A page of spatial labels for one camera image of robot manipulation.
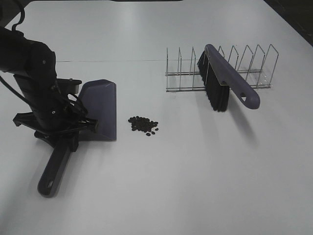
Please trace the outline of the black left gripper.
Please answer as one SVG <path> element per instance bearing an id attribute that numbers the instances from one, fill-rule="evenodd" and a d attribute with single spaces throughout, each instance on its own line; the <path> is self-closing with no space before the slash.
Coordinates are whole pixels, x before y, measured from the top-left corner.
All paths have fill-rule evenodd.
<path id="1" fill-rule="evenodd" d="M 98 120 L 87 117 L 87 108 L 79 97 L 71 100 L 63 96 L 61 101 L 60 109 L 18 113 L 13 122 L 16 126 L 24 125 L 35 130 L 34 136 L 52 147 L 62 138 L 69 138 L 70 150 L 76 152 L 80 131 L 97 133 Z"/>

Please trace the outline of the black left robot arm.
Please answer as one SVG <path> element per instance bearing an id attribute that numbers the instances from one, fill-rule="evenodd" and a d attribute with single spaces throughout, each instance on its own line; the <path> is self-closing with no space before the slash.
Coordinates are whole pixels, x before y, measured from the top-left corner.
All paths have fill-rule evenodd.
<path id="1" fill-rule="evenodd" d="M 75 152 L 80 131 L 95 131 L 97 121 L 87 117 L 77 95 L 82 81 L 57 78 L 55 66 L 55 52 L 46 44 L 28 40 L 19 31 L 0 29 L 0 70 L 13 74 L 21 93 L 4 79 L 1 82 L 31 109 L 16 114 L 14 124 L 35 130 L 35 137 L 52 147 L 64 143 Z"/>

